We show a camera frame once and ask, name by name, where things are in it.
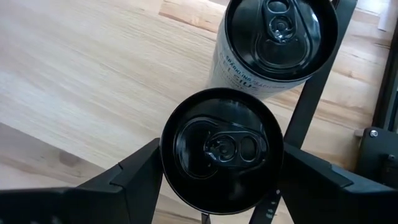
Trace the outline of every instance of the wooden floor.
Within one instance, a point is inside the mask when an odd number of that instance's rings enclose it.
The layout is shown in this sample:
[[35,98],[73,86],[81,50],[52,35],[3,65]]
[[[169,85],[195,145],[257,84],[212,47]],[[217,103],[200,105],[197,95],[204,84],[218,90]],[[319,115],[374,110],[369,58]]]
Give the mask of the wooden floor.
[[[78,185],[159,137],[204,88],[227,3],[0,1],[0,189]],[[353,133],[371,124],[397,15],[398,0],[358,1],[306,151],[354,167]],[[283,130],[300,90],[265,101]],[[274,223],[292,223],[281,204]],[[164,183],[154,223],[199,222]]]

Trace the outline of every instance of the wood grain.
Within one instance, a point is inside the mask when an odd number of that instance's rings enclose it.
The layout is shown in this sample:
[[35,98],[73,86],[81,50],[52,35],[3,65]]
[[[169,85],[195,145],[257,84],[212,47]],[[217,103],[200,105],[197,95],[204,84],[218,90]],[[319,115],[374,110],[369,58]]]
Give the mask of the wood grain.
[[[77,185],[159,137],[205,87],[226,2],[0,1],[0,189]],[[380,18],[396,2],[359,0],[306,151],[354,167],[353,133],[371,124],[395,25]],[[284,131],[301,88],[264,101]],[[199,219],[164,180],[154,223]],[[283,202],[274,223],[292,223]]]

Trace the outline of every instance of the wooden surface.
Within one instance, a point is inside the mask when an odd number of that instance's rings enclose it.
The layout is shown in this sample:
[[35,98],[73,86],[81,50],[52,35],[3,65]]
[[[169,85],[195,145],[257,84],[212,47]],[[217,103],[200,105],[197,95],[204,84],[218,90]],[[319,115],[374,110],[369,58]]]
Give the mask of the wooden surface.
[[[227,3],[0,1],[0,188],[78,185],[160,136],[204,88]],[[353,168],[353,132],[371,124],[397,15],[398,0],[359,0],[306,151]],[[300,90],[265,101],[283,130]],[[274,223],[291,223],[281,204]],[[165,182],[157,208],[154,223],[199,223]]]

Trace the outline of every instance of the black can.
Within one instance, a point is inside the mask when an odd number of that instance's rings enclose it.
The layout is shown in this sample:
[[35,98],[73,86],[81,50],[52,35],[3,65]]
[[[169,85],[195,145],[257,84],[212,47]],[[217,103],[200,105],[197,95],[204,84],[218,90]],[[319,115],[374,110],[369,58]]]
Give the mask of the black can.
[[283,148],[270,110],[229,88],[204,90],[182,102],[160,140],[174,192],[192,207],[219,215],[250,209],[276,188]]
[[260,99],[315,75],[338,36],[329,0],[231,0],[218,29],[208,86]]

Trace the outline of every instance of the pull tab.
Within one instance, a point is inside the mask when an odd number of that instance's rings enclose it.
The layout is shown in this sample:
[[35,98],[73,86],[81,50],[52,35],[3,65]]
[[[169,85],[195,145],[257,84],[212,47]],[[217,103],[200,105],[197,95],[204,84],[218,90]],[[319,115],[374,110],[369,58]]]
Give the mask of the pull tab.
[[276,42],[285,43],[296,33],[294,0],[265,0],[262,14],[267,33]]
[[205,146],[205,154],[218,167],[254,167],[263,162],[265,153],[265,140],[246,130],[216,133]]

